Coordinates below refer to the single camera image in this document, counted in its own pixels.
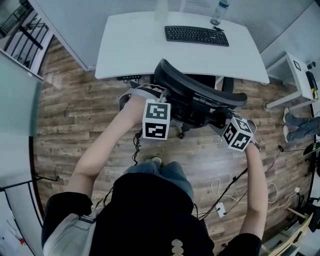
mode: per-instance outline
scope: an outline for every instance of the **white desk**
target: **white desk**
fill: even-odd
[[[289,107],[290,111],[310,105],[311,103],[317,102],[318,100],[314,100],[314,97],[310,88],[310,84],[306,75],[306,72],[308,71],[307,65],[301,60],[299,60],[298,58],[296,58],[295,56],[293,56],[292,54],[290,54],[289,52],[285,52],[285,55],[281,59],[276,61],[273,65],[271,65],[267,69],[267,72],[272,71],[273,69],[279,67],[285,62],[288,63],[290,70],[292,72],[292,76],[289,76],[288,78],[283,80],[282,83],[285,85],[294,81],[297,91],[283,98],[280,98],[274,102],[267,104],[266,108],[267,109],[273,108],[282,103],[296,99],[300,96],[308,99],[308,101]]]
[[[264,63],[246,27],[223,20],[219,27],[230,44],[224,47],[167,41],[167,25],[213,27],[209,16],[192,13],[169,12],[163,23],[155,21],[153,11],[110,16],[100,45],[95,77],[153,74],[164,58],[185,74],[269,83]]]

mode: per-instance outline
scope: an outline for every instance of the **wooden chair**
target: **wooden chair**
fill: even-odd
[[[313,213],[310,216],[305,216],[291,208],[287,208],[288,211],[298,215],[299,217],[305,219],[305,221],[302,223],[302,225],[291,235],[288,236],[288,239],[286,241],[284,241],[283,243],[281,243],[280,245],[278,245],[276,248],[274,248],[273,250],[269,250],[268,248],[266,248],[264,245],[261,246],[261,249],[264,250],[268,256],[281,256],[281,255],[287,255],[286,253],[287,250],[289,250],[289,248],[291,246],[294,247],[298,247],[302,241],[303,236],[306,234],[307,230],[308,230],[308,226],[311,222],[311,219],[313,217]]]

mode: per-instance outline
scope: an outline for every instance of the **chair wheel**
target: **chair wheel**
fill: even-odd
[[[186,136],[186,135],[185,135],[184,133],[180,133],[180,134],[178,135],[178,138],[179,138],[180,140],[182,140],[185,136]]]

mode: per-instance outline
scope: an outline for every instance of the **white cube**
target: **white cube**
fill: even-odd
[[[153,140],[166,140],[170,125],[171,105],[147,99],[142,120],[142,137]]]
[[[229,149],[243,152],[253,136],[246,119],[232,117],[222,135],[222,141]]]

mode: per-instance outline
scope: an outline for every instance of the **person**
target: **person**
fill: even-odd
[[[292,142],[294,140],[303,139],[305,136],[309,135],[313,137],[314,135],[320,134],[320,117],[295,117],[289,112],[286,107],[283,114],[283,135],[285,142]],[[298,127],[295,131],[289,131],[287,124]]]
[[[204,222],[192,215],[194,192],[177,162],[162,167],[156,157],[130,167],[114,182],[110,203],[102,210],[91,209],[95,179],[118,140],[142,123],[145,103],[145,98],[132,95],[79,159],[66,191],[48,200],[41,235],[45,256],[213,255],[214,242]],[[223,256],[258,256],[261,248],[268,209],[266,176],[258,147],[250,143],[245,154],[247,213],[239,235],[219,254]]]

